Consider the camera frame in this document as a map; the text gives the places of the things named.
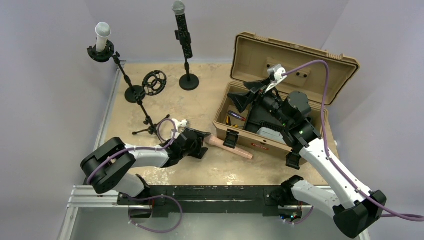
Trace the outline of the pink rose-gold microphone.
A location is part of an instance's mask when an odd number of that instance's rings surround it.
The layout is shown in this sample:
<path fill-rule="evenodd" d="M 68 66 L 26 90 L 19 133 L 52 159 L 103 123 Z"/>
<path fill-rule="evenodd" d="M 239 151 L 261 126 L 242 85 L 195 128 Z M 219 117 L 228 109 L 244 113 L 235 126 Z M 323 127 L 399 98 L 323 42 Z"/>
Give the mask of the pink rose-gold microphone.
<path fill-rule="evenodd" d="M 223 140 L 219 139 L 217 136 L 215 136 L 213 134 L 211 134 L 210 136 L 206 137 L 204 139 L 204 141 L 207 144 L 211 145 L 211 146 L 215 146 L 215 147 L 221 148 L 221 149 L 223 149 L 225 151 L 228 151 L 228 152 L 230 152 L 232 154 L 238 155 L 238 156 L 243 157 L 245 159 L 251 160 L 253 158 L 253 154 L 252 153 L 249 153 L 248 151 L 243 150 L 243 149 L 241 149 L 241 148 L 239 148 L 237 146 L 235 148 L 231 148 L 231 147 L 225 146 L 224 145 L 225 142 Z"/>

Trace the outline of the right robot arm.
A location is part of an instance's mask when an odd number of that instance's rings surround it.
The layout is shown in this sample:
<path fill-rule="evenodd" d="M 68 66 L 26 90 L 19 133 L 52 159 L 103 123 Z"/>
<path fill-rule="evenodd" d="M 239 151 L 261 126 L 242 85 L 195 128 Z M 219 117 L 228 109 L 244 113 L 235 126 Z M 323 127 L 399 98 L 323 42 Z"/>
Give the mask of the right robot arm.
<path fill-rule="evenodd" d="M 239 112 L 248 105 L 269 112 L 281 123 L 282 138 L 291 149 L 286 165 L 298 169 L 300 159 L 305 159 L 332 189 L 328 192 L 295 175 L 270 193 L 271 201 L 280 206 L 308 203 L 331 217 L 346 237 L 356 238 L 382 216 L 387 197 L 357 180 L 330 151 L 323 133 L 308 119 L 312 109 L 306 94 L 293 91 L 282 99 L 277 92 L 267 90 L 268 83 L 268 79 L 246 82 L 247 92 L 227 96 Z"/>

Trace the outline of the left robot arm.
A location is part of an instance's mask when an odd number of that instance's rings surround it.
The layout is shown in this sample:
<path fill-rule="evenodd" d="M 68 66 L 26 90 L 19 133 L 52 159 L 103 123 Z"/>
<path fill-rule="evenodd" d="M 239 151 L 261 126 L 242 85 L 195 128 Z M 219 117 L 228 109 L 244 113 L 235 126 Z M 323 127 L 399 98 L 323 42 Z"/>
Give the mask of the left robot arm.
<path fill-rule="evenodd" d="M 139 175 L 129 173 L 132 168 L 169 168 L 185 157 L 202 159 L 208 151 L 205 138 L 211 133 L 190 127 L 184 129 L 175 139 L 155 147 L 125 144 L 119 137 L 113 137 L 84 158 L 80 167 L 86 175 L 86 183 L 97 194 L 114 190 L 130 197 L 138 205 L 149 199 L 147 182 Z"/>

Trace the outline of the black tripod microphone stand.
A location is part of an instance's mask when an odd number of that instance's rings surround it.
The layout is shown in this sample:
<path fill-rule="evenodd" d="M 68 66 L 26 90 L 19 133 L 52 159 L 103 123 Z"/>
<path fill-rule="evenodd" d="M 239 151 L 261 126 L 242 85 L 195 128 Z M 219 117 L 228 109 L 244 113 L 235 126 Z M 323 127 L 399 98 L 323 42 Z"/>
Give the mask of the black tripod microphone stand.
<path fill-rule="evenodd" d="M 147 128 L 132 132 L 133 135 L 139 133 L 147 132 L 150 135 L 159 135 L 159 123 L 155 123 L 147 112 L 144 106 L 144 98 L 148 98 L 148 103 L 153 104 L 153 100 L 157 100 L 157 95 L 159 95 L 166 87 L 167 76 L 161 70 L 153 70 L 149 72 L 143 79 L 141 85 L 133 85 L 131 89 L 132 97 L 135 103 L 141 107 L 142 112 L 145 115 L 143 123 Z"/>

